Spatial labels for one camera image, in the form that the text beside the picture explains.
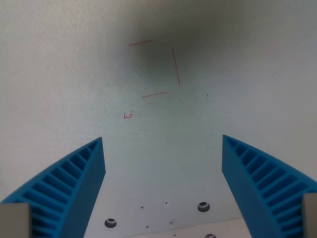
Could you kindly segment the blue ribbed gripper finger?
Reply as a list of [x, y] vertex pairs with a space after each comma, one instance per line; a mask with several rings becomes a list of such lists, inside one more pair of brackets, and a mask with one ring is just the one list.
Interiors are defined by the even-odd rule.
[[99, 137], [48, 166], [2, 203], [29, 205], [33, 238], [82, 238], [105, 174]]
[[302, 199], [317, 182], [240, 140], [222, 137], [222, 173], [253, 238], [302, 238]]

